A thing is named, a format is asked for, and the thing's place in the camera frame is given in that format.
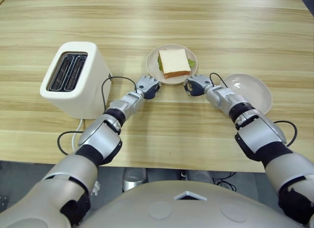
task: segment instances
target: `white cable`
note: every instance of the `white cable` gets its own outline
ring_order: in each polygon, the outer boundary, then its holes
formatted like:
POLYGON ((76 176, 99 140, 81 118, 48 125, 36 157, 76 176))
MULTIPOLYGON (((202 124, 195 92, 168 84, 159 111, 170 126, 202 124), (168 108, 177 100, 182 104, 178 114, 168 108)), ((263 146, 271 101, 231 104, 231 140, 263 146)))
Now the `white cable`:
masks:
POLYGON ((94 188, 93 188, 92 194, 95 194, 95 196, 97 196, 99 190, 100 190, 100 183, 98 181, 96 181, 95 185, 94 185, 94 188))
MULTIPOLYGON (((76 129, 75 131, 79 131, 80 128, 82 127, 82 125, 83 125, 83 119, 81 119, 81 120, 79 121, 79 125, 78 125, 78 127, 77 127, 77 129, 76 129)), ((71 143, 72 143, 72 149, 73 149, 73 151, 76 151, 76 148, 75 148, 75 137, 76 137, 76 136, 77 136, 77 133, 74 133, 73 136, 72 136, 72 141, 71 141, 71 143)))

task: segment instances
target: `bread slice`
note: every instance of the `bread slice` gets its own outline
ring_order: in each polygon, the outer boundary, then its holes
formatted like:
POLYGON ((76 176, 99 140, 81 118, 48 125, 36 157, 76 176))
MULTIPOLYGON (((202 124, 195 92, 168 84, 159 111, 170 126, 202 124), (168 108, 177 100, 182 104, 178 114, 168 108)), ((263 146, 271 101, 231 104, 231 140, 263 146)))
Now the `bread slice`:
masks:
POLYGON ((165 79, 191 73, 185 49, 160 50, 158 60, 165 79))

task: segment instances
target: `black cable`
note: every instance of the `black cable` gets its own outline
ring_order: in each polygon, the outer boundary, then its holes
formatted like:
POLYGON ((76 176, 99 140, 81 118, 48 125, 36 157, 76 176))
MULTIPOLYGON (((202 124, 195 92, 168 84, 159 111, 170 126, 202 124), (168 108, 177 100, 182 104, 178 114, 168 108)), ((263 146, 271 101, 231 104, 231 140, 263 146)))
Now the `black cable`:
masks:
POLYGON ((211 81, 211 83, 212 83, 212 86, 215 86, 214 82, 213 82, 212 79, 211 79, 211 76, 212 76, 213 74, 216 75, 217 77, 219 77, 219 79, 221 80, 221 82, 228 88, 228 86, 226 85, 226 83, 224 82, 224 80, 221 78, 221 76, 219 76, 219 74, 217 74, 217 73, 215 73, 215 72, 212 72, 212 73, 210 73, 210 75, 209 75, 209 79, 210 79, 210 81, 211 81))
POLYGON ((236 174, 236 172, 229 172, 229 175, 225 178, 215 178, 215 180, 225 180, 228 179, 230 177, 233 177, 236 174))
POLYGON ((229 172, 229 175, 224 178, 213 178, 212 181, 214 182, 214 185, 220 185, 222 187, 223 184, 227 184, 232 191, 236 192, 236 186, 228 181, 225 181, 225 179, 229 179, 230 177, 234 176, 236 172, 229 172))
POLYGON ((292 145, 293 142, 295 141, 296 137, 298 136, 298 128, 296 127, 296 125, 291 121, 285 121, 285 120, 274 121, 274 123, 289 123, 291 126, 293 126, 294 136, 293 136, 292 140, 290 141, 290 143, 288 143, 286 146, 289 147, 290 145, 292 145))
POLYGON ((219 181, 216 185, 220 185, 222 187, 223 183, 227 184, 230 186, 231 190, 236 192, 236 186, 234 184, 231 184, 230 182, 228 181, 225 181, 225 180, 221 180, 219 181))
POLYGON ((106 83, 106 81, 111 80, 113 78, 122 78, 122 79, 127 79, 129 81, 131 81, 134 84, 134 91, 137 93, 136 90, 136 84, 133 80, 131 80, 130 78, 127 77, 119 77, 119 76, 115 76, 115 77, 108 77, 106 80, 104 80, 103 84, 102 84, 102 96, 103 96, 103 103, 104 103, 104 112, 106 111, 106 102, 105 102, 105 96, 104 96, 104 84, 106 83))
POLYGON ((65 151, 62 149, 62 147, 61 147, 61 145, 60 145, 60 139, 61 139, 61 137, 62 137, 63 135, 69 134, 69 133, 83 133, 83 132, 82 132, 82 131, 66 131, 66 132, 61 133, 61 134, 58 136, 57 145, 58 145, 58 148, 59 148, 59 150, 61 151, 61 153, 63 153, 64 155, 68 155, 68 153, 65 152, 65 151))

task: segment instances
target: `silver robot arm segment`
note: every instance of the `silver robot arm segment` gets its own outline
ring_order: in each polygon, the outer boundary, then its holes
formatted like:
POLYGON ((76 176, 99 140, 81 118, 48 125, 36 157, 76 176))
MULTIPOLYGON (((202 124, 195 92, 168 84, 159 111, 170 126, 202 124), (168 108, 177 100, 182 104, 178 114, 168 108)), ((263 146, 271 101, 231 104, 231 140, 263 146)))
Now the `silver robot arm segment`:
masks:
POLYGON ((279 206, 287 216, 307 224, 314 214, 314 164, 286 147, 282 130, 244 96, 227 87, 214 86, 203 75, 186 79, 184 88, 191 96, 204 94, 231 118, 237 129, 236 142, 248 158, 263 163, 279 196, 279 206))
POLYGON ((82 134, 76 152, 64 157, 16 205, 0 214, 1 228, 70 228, 90 209, 89 195, 98 166, 111 162, 122 147, 119 134, 129 117, 154 98, 160 83, 143 76, 136 92, 113 101, 82 134))

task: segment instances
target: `plate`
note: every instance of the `plate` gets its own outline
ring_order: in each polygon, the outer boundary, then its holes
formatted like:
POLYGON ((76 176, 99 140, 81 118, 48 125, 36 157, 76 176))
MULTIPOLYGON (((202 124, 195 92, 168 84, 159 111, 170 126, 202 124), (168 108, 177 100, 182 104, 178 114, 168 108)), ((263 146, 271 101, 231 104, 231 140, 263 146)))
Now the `plate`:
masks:
POLYGON ((187 47, 184 47, 182 45, 176 45, 176 44, 166 44, 166 45, 161 45, 155 49, 153 49, 146 58, 146 68, 148 72, 155 77, 157 80, 161 81, 162 83, 166 85, 178 85, 183 83, 186 78, 189 76, 192 76, 195 74, 197 70, 198 62, 195 54, 188 49, 187 47), (159 50, 178 50, 178 49, 185 49, 186 56, 187 58, 195 61, 195 66, 191 68, 191 74, 190 75, 184 75, 184 76, 179 76, 179 77, 171 77, 168 79, 165 79, 163 76, 163 73, 159 70, 159 65, 158 65, 158 56, 159 56, 159 50))
POLYGON ((266 114, 273 103, 270 90, 260 79, 248 74, 236 73, 225 77, 224 82, 236 94, 243 95, 251 105, 266 114))

